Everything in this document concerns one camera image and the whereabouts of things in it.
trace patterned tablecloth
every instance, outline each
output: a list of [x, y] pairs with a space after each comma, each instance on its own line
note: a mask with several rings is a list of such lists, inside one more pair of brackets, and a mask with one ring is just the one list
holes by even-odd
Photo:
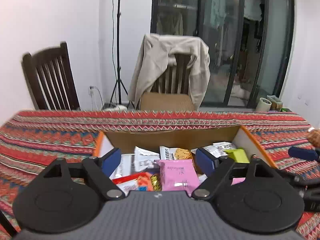
[[[0, 209], [18, 229], [12, 213], [18, 192], [57, 157], [80, 162], [90, 156], [100, 130], [208, 129], [235, 124], [245, 125], [280, 169], [305, 178], [320, 176], [318, 162], [287, 154], [291, 146], [312, 149], [306, 140], [310, 125], [293, 113], [22, 111], [0, 128]], [[320, 213], [305, 212], [297, 232], [317, 239], [319, 223]], [[8, 238], [2, 229], [0, 239]]]

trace tan cushion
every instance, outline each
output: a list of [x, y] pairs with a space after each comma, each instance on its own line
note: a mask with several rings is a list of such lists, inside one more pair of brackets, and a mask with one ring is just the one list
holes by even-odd
[[145, 92], [141, 96], [140, 110], [194, 111], [191, 98], [185, 94], [161, 94]]

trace glass panel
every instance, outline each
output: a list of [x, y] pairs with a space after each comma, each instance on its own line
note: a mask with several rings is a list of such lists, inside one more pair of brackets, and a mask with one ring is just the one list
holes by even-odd
[[222, 103], [235, 52], [239, 0], [204, 0], [203, 41], [209, 46], [210, 80], [203, 103]]
[[266, 44], [257, 83], [255, 100], [272, 95], [282, 60], [285, 57], [289, 19], [289, 0], [268, 0]]
[[198, 0], [158, 0], [158, 34], [196, 34]]
[[241, 47], [228, 106], [248, 104], [260, 60], [264, 10], [264, 0], [244, 0]]

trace beige jacket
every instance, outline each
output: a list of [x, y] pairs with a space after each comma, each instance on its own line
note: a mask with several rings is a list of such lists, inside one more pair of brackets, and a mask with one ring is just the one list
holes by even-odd
[[176, 65], [174, 54], [190, 54], [187, 68], [189, 96], [196, 109], [199, 108], [210, 78], [209, 47], [198, 37], [146, 34], [143, 38], [137, 64], [132, 76], [128, 99], [137, 107], [141, 95], [150, 92], [152, 85], [169, 65]]

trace chair backrest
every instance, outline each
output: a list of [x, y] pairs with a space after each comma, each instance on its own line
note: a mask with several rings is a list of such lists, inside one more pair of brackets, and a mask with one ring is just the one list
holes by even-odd
[[167, 70], [155, 81], [151, 92], [165, 94], [189, 94], [189, 74], [187, 65], [189, 54], [175, 54], [177, 65], [169, 66]]
[[79, 108], [66, 42], [34, 55], [25, 54], [22, 68], [39, 109]]

